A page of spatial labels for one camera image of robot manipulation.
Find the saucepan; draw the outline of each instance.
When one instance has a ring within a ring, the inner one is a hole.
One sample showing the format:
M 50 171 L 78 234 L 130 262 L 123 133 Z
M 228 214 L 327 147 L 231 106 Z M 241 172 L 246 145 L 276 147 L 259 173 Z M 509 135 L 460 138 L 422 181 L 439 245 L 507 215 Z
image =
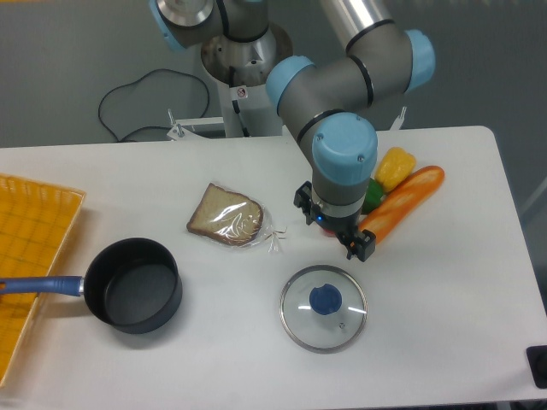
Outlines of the saucepan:
M 182 300 L 182 281 L 173 256 L 163 245 L 132 237 L 104 249 L 83 278 L 0 278 L 0 295 L 35 292 L 83 295 L 101 321 L 119 331 L 139 334 L 171 319 Z

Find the yellow tray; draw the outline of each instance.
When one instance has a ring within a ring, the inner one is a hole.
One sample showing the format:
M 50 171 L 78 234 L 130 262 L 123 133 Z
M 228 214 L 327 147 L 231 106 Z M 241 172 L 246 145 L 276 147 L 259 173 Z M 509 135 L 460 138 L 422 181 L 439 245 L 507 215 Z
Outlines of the yellow tray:
M 81 190 L 0 173 L 0 278 L 48 276 L 84 198 Z M 0 296 L 0 388 L 37 304 L 35 293 Z

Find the bread slice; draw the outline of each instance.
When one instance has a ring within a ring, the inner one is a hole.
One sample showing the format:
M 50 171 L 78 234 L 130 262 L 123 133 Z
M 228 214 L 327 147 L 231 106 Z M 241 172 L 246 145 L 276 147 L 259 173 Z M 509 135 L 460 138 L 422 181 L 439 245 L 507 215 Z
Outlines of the bread slice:
M 226 245 L 244 246 L 256 238 L 263 218 L 257 202 L 209 184 L 186 229 Z

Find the yellow bell pepper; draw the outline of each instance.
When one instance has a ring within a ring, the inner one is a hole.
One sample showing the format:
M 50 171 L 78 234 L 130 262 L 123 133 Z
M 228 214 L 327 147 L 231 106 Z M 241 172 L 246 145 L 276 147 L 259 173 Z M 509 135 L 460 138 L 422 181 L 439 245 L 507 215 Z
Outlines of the yellow bell pepper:
M 400 147 L 389 149 L 382 162 L 378 165 L 374 179 L 384 192 L 394 190 L 412 173 L 416 165 L 416 159 Z

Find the glass pot lid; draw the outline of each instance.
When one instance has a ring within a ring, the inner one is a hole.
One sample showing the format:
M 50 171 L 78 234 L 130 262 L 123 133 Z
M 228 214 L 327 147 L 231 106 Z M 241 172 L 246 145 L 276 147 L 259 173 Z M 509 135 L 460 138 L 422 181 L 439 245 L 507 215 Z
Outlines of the glass pot lid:
M 346 271 L 316 265 L 287 282 L 279 312 L 285 330 L 300 346 L 316 353 L 334 353 L 361 333 L 367 320 L 367 301 Z

